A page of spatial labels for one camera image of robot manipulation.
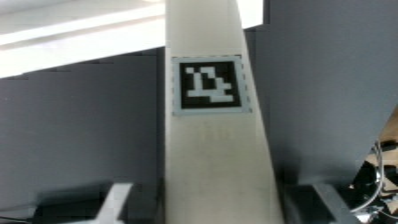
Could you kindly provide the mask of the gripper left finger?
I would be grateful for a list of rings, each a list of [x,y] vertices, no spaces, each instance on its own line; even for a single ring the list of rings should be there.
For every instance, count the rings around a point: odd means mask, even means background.
[[[82,218],[71,224],[154,224],[160,199],[161,191],[156,185],[115,182],[92,217]]]

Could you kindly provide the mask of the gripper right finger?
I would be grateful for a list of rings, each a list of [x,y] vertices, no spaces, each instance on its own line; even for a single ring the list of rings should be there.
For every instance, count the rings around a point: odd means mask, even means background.
[[[360,224],[329,184],[289,185],[282,196],[286,224]]]

